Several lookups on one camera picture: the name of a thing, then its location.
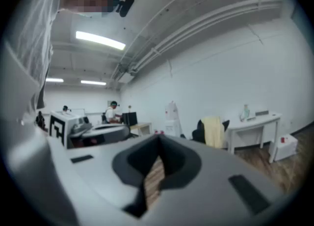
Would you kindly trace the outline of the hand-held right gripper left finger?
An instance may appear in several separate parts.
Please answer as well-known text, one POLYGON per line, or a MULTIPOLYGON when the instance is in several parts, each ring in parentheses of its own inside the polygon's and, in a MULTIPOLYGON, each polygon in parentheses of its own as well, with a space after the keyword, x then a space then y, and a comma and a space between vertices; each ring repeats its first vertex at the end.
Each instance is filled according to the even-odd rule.
POLYGON ((157 139, 144 136, 68 151, 56 138, 48 137, 56 180, 49 192, 48 220, 57 226, 160 226, 142 217, 146 207, 143 184, 123 183, 112 167, 118 153, 157 139))

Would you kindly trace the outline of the black office chair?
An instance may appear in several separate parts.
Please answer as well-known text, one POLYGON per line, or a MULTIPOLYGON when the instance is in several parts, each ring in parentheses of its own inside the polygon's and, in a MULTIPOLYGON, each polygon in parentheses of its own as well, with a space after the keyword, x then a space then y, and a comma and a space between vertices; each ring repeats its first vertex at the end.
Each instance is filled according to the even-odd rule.
MULTIPOLYGON (((230 120, 224 121, 222 123, 224 132, 226 132, 228 126, 229 126, 230 120)), ((197 123, 197 129, 192 132, 192 140, 205 144, 205 128, 204 124, 202 123, 201 120, 198 121, 197 123)))

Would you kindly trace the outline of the white water dispenser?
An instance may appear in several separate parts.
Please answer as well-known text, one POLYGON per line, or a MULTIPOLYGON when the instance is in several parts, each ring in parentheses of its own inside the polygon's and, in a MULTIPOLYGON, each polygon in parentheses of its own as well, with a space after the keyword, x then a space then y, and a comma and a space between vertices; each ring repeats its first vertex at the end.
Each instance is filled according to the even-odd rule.
POLYGON ((165 134, 180 137, 182 134, 180 120, 167 120, 165 122, 165 134))

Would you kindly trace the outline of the black monitor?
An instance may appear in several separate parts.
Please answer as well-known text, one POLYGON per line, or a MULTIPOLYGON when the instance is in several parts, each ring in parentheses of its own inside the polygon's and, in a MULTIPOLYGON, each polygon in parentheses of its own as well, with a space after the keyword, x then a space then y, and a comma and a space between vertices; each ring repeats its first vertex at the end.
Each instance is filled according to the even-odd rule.
POLYGON ((136 112, 123 113, 122 120, 123 120, 123 123, 128 126, 134 126, 138 124, 136 112))

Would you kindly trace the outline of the white ceiling pipes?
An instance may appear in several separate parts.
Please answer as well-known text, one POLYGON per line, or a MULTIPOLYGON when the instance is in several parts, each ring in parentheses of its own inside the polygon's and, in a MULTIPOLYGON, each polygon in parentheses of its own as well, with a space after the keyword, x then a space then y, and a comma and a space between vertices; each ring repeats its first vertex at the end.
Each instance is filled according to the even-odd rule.
POLYGON ((283 0, 173 0, 164 6, 135 6, 122 29, 127 45, 111 79, 135 74, 156 57, 211 25, 241 14, 281 8, 283 0))

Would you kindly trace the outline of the large clear water jug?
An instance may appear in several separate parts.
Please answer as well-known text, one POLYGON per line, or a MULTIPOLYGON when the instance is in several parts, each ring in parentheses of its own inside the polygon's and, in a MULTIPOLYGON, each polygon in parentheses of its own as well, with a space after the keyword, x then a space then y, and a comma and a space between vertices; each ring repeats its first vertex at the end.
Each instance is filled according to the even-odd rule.
POLYGON ((165 119, 173 121, 179 119, 178 108, 175 102, 170 102, 165 106, 165 119))

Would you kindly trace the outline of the white desk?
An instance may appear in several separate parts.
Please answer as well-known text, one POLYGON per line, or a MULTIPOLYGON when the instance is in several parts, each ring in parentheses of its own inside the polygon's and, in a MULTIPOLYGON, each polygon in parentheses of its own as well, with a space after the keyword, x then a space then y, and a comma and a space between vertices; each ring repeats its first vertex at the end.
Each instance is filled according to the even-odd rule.
POLYGON ((238 132, 247 131, 256 128, 262 128, 262 137, 260 141, 260 148, 263 148, 264 143, 264 128, 266 125, 274 123, 275 124, 275 134, 273 140, 273 149, 270 151, 269 163, 273 163, 276 154, 276 148, 280 144, 279 137, 279 126, 281 120, 281 113, 271 112, 268 115, 256 116, 254 120, 251 121, 243 121, 241 122, 239 119, 230 120, 228 131, 230 134, 230 139, 228 140, 228 152, 234 154, 235 148, 238 147, 236 145, 236 134, 238 132))

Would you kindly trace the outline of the person's grey shirt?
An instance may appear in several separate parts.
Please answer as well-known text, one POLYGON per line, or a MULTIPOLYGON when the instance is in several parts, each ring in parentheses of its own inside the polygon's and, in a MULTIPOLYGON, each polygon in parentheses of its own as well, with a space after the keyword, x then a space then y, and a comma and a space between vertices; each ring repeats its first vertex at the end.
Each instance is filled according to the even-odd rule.
POLYGON ((44 108, 45 81, 52 58, 51 29, 60 0, 21 0, 4 32, 4 47, 32 83, 33 109, 44 108))

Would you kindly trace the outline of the white box with red mark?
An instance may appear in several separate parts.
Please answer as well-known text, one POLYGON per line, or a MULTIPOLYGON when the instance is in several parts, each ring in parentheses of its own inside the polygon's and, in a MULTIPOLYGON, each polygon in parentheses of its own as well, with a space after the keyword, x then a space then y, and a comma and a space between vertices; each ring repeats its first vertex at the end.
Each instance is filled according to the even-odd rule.
POLYGON ((276 148, 274 161, 280 161, 297 154, 297 145, 298 140, 292 135, 286 134, 280 137, 277 147, 273 142, 270 143, 268 153, 271 154, 272 150, 276 148))

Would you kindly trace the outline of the light wooden desk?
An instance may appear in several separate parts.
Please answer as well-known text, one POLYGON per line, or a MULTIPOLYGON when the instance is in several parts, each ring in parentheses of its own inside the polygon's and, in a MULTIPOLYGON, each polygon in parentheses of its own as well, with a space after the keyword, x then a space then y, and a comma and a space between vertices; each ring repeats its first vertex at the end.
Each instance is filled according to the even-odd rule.
POLYGON ((153 134, 151 123, 138 123, 136 125, 130 126, 130 129, 132 134, 138 136, 153 134))

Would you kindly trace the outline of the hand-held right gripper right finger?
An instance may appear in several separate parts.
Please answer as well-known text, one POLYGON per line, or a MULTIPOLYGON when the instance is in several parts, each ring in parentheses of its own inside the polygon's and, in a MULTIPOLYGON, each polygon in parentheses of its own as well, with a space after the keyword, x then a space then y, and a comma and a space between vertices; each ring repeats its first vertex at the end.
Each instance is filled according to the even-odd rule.
POLYGON ((184 188, 161 191, 146 213, 147 225, 262 226, 287 205, 289 197, 281 188, 238 156, 180 137, 170 139, 195 151, 202 166, 184 188), (244 175, 270 206, 253 215, 228 181, 234 175, 244 175))

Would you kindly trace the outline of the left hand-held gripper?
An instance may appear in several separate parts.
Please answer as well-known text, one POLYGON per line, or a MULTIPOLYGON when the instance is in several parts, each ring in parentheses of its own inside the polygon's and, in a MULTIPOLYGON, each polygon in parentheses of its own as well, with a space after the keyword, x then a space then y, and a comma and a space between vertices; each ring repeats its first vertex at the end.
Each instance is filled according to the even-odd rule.
POLYGON ((130 128, 124 124, 104 124, 93 126, 86 116, 69 112, 50 113, 49 136, 56 138, 66 149, 106 145, 127 140, 130 128))

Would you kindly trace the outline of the yellow clothes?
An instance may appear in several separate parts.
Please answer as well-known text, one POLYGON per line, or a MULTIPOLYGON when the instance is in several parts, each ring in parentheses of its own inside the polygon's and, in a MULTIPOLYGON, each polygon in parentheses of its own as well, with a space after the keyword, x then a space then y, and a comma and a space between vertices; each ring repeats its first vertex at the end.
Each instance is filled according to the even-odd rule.
POLYGON ((209 147, 224 147, 224 126, 219 116, 207 116, 201 119, 204 125, 205 143, 209 147))

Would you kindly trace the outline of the green bottle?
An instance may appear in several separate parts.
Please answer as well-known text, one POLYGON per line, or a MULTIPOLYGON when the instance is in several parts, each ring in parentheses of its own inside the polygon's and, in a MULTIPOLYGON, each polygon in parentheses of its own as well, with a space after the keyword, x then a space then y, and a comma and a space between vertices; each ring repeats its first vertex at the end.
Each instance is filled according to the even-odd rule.
POLYGON ((247 104, 244 105, 243 111, 240 115, 240 121, 244 122, 246 121, 250 116, 250 110, 247 104))

